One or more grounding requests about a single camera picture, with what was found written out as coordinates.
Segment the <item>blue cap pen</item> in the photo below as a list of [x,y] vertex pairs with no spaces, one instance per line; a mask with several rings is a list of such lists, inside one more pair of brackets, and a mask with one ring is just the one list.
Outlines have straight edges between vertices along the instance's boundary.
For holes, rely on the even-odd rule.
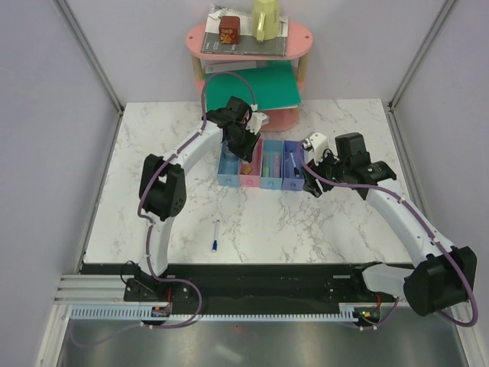
[[215,230],[214,230],[214,238],[212,242],[212,253],[216,253],[219,244],[219,228],[220,228],[220,220],[215,221]]

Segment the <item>sky blue drawer bin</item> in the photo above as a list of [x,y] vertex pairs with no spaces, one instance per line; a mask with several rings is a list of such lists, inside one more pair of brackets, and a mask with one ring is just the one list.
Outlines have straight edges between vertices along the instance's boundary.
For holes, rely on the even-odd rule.
[[263,140],[263,154],[264,152],[268,152],[270,155],[270,163],[271,158],[274,153],[278,153],[280,155],[280,178],[273,178],[271,173],[271,164],[270,164],[270,176],[263,177],[262,176],[262,168],[261,168],[261,188],[267,190],[281,190],[283,183],[283,143],[282,140]]

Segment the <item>black cap pen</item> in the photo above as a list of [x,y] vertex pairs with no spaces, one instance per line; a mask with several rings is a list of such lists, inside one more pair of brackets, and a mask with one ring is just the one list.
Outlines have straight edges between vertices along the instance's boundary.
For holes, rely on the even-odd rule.
[[293,175],[294,175],[294,177],[295,178],[299,178],[300,177],[300,170],[299,170],[299,168],[296,165],[296,160],[295,160],[295,156],[294,156],[294,153],[293,152],[290,152],[290,161],[291,161],[291,164],[293,166]]

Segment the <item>light blue drawer bin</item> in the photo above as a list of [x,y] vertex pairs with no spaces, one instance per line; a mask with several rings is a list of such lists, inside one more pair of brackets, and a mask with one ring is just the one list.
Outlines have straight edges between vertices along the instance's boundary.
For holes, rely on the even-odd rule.
[[227,161],[224,157],[224,150],[229,150],[228,142],[224,141],[222,143],[221,154],[219,158],[219,165],[217,170],[217,179],[221,186],[224,187],[240,187],[238,179],[238,169],[240,164],[240,159],[231,162]]

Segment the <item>green highlighter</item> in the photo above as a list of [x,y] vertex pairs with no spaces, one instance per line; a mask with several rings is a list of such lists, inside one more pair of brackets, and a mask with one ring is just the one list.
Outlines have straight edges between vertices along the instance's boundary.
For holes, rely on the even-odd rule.
[[262,158],[262,176],[269,177],[270,176],[270,155],[268,152],[264,152]]

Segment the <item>pink highlighter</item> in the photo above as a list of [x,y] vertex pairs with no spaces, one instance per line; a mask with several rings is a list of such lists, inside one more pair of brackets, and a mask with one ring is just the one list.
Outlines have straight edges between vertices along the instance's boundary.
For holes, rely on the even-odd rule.
[[273,178],[280,178],[280,155],[274,153],[271,158],[271,173]]

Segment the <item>purple drawer bin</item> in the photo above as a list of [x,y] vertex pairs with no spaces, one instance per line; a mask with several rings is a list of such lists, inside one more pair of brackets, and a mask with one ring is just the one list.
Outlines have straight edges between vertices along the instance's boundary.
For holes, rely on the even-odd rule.
[[[300,156],[298,154],[298,141],[285,141],[283,143],[283,183],[282,190],[302,191],[304,176],[301,171]],[[293,175],[293,166],[290,161],[290,152],[294,153],[296,165],[300,170],[300,177],[295,178]]]

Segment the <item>yellow eraser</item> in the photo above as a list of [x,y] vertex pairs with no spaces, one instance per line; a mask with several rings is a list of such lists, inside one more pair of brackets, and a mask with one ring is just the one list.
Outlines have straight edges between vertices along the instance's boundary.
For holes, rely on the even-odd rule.
[[248,175],[250,174],[251,172],[253,171],[253,168],[251,166],[245,166],[242,170],[242,174],[244,175]]

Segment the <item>clear cup of pins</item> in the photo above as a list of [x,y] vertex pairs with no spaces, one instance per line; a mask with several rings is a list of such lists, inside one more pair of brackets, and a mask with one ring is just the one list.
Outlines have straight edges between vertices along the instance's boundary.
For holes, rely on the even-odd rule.
[[224,153],[224,157],[227,161],[234,162],[234,161],[238,160],[238,156],[235,155],[234,153],[230,152],[229,150],[224,150],[223,153]]

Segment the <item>pink drawer bin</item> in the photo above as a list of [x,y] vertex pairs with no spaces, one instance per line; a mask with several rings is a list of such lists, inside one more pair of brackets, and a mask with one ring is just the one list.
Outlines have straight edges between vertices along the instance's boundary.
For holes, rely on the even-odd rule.
[[[261,168],[262,168],[263,140],[260,138],[254,149],[251,163],[240,161],[238,169],[238,179],[241,187],[259,187],[261,185]],[[251,166],[253,171],[248,174],[242,174],[245,166]]]

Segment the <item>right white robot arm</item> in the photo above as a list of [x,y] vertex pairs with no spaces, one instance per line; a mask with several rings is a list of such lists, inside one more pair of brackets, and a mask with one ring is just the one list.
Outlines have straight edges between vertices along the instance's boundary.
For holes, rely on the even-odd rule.
[[404,193],[384,161],[373,162],[358,132],[339,135],[331,151],[326,136],[313,132],[300,141],[297,154],[305,178],[303,190],[315,197],[335,187],[348,188],[372,206],[406,249],[413,269],[372,262],[350,281],[351,295],[361,301],[377,292],[407,301],[425,317],[438,313],[462,327],[478,321],[474,297],[477,256],[440,233]]

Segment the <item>pink two-tier shelf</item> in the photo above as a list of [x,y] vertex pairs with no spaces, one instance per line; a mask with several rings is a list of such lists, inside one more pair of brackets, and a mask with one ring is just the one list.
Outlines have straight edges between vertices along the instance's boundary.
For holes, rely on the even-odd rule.
[[254,91],[258,110],[269,116],[269,122],[262,131],[283,132],[297,124],[300,117],[299,94],[305,86],[309,52],[313,45],[313,34],[305,25],[297,21],[289,23],[285,57],[203,53],[202,48],[209,44],[210,36],[204,23],[186,35],[199,92],[211,76],[205,72],[202,62],[215,61],[247,80]]

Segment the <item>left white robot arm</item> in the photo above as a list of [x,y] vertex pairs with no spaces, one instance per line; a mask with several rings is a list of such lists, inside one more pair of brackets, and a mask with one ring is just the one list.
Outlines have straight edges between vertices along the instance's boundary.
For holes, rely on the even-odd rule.
[[150,275],[142,281],[141,292],[150,300],[161,300],[167,294],[168,283],[159,276],[168,268],[173,222],[186,204],[186,174],[221,144],[238,159],[251,163],[263,117],[256,106],[231,97],[225,107],[204,114],[202,125],[173,150],[144,159],[138,216],[148,221],[148,232],[140,266]]

